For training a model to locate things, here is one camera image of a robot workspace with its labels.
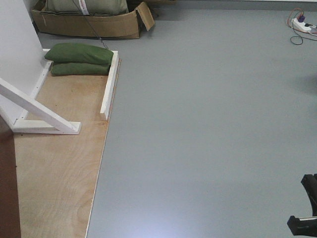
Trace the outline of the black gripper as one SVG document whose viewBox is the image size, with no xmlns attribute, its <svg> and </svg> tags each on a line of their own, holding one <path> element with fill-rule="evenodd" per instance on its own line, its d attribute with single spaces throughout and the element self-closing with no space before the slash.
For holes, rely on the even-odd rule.
<svg viewBox="0 0 317 238">
<path fill-rule="evenodd" d="M 312 216 L 297 218 L 290 216 L 287 225 L 294 236 L 317 236 L 317 175 L 304 175 L 301 184 L 303 185 L 312 207 Z"/>
</svg>

